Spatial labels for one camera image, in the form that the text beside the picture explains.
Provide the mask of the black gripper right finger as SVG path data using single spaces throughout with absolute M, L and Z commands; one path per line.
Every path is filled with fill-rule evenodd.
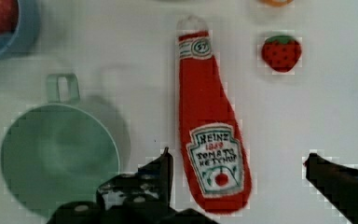
M 351 224 L 358 224 L 358 169 L 310 153 L 303 165 L 306 179 Z

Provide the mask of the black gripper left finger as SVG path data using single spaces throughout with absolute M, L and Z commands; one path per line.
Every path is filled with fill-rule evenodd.
M 194 209 L 171 208 L 172 176 L 173 157 L 165 148 L 137 172 L 101 184 L 94 202 L 60 206 L 47 224 L 218 224 Z

